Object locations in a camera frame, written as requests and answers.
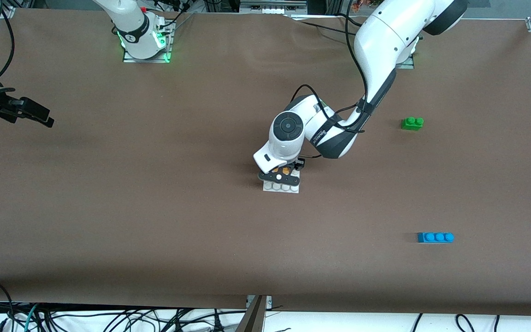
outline brown table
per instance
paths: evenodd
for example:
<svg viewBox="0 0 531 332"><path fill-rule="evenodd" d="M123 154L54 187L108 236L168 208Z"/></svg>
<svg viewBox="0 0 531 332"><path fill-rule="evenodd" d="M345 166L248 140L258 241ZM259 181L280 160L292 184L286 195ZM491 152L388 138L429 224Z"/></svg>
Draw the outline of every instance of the brown table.
<svg viewBox="0 0 531 332"><path fill-rule="evenodd" d="M341 34L196 15L170 64L136 65L104 12L11 23L1 81L56 120L0 120L0 282L14 300L243 307L271 294L291 310L531 314L523 21L423 40L350 153L309 160L297 195L261 191L251 156L300 84L335 109L362 96ZM0 66L8 51L0 27ZM424 128L400 130L407 116ZM456 240L417 244L419 231Z"/></svg>

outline gray floor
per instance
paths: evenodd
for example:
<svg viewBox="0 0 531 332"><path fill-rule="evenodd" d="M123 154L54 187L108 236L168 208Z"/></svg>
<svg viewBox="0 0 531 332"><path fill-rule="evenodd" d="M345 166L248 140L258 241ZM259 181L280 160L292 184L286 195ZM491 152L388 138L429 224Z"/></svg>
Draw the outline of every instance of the gray floor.
<svg viewBox="0 0 531 332"><path fill-rule="evenodd" d="M99 9L92 0L46 0L55 9ZM531 0L468 0L467 18L525 18L531 15Z"/></svg>

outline teal cable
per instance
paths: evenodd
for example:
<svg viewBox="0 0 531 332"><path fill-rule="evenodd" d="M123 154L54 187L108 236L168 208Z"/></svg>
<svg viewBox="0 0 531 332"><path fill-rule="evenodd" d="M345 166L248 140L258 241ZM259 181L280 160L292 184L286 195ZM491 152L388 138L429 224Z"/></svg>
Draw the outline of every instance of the teal cable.
<svg viewBox="0 0 531 332"><path fill-rule="evenodd" d="M38 303L34 304L32 309L30 309L30 312L28 313L28 317L26 317L26 325L24 325L24 332L28 332L28 325L30 325L30 319L32 318L32 315L34 314L34 310L36 310L37 306L38 306Z"/></svg>

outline round black joint cap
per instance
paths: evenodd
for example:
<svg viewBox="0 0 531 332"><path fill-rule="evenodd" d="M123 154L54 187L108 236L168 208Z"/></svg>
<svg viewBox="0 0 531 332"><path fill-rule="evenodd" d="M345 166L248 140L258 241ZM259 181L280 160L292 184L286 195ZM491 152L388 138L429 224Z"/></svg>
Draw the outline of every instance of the round black joint cap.
<svg viewBox="0 0 531 332"><path fill-rule="evenodd" d="M293 112L283 112L274 119L274 135L280 141L292 141L301 136L302 119Z"/></svg>

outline lego brick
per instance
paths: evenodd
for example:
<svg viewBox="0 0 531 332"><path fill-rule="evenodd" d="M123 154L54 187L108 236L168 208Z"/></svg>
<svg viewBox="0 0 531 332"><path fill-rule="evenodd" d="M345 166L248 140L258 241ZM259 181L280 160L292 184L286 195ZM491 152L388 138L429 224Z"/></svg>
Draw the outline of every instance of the lego brick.
<svg viewBox="0 0 531 332"><path fill-rule="evenodd" d="M292 176L294 177L301 177L301 171L293 170ZM264 191L272 191L274 193L291 193L291 194L298 194L299 193L299 187L301 185L287 185L287 184L279 184L275 183L273 181L264 181Z"/></svg>
<svg viewBox="0 0 531 332"><path fill-rule="evenodd" d="M409 118L403 119L401 122L401 129L402 130L415 130L418 131L421 128L423 128L423 118L414 118L412 116L409 116Z"/></svg>
<svg viewBox="0 0 531 332"><path fill-rule="evenodd" d="M417 242L419 243L452 243L454 234L452 233L417 233Z"/></svg>

